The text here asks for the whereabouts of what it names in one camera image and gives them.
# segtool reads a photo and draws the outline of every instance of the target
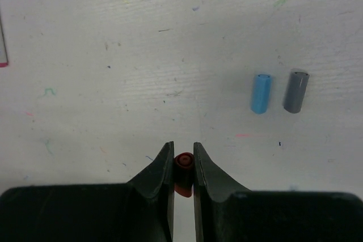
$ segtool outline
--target dark red object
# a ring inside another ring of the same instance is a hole
[[[174,158],[174,190],[183,197],[192,196],[194,156],[189,152]]]

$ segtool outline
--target white tabletop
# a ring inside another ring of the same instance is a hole
[[[0,0],[0,191],[126,182],[201,142],[252,190],[363,198],[363,0]],[[302,110],[289,72],[311,74]],[[273,75],[267,113],[250,110]],[[194,241],[176,197],[175,241]]]

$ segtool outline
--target blue marker cap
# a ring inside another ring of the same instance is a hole
[[[270,97],[271,76],[260,74],[255,77],[254,93],[252,94],[251,110],[257,114],[267,111]]]

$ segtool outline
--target gray cylinder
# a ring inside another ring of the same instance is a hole
[[[310,75],[305,72],[291,72],[286,88],[284,108],[290,113],[298,113],[301,110],[302,101],[306,91]]]

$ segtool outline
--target green mark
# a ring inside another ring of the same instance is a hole
[[[287,0],[278,0],[275,2],[275,4],[273,4],[274,7],[277,7],[277,6],[282,6],[283,4],[286,3]]]
[[[51,154],[51,155],[54,155],[53,153],[52,153],[52,151],[50,150],[50,143],[49,143],[49,139],[47,140],[47,141],[45,141],[45,147],[47,148],[47,150],[48,150],[48,153],[49,154]]]
[[[44,89],[44,95],[43,96],[46,96],[48,94],[48,92],[50,92],[53,96],[56,95],[56,92],[55,92],[55,90],[53,90],[53,88],[46,88],[46,89]]]

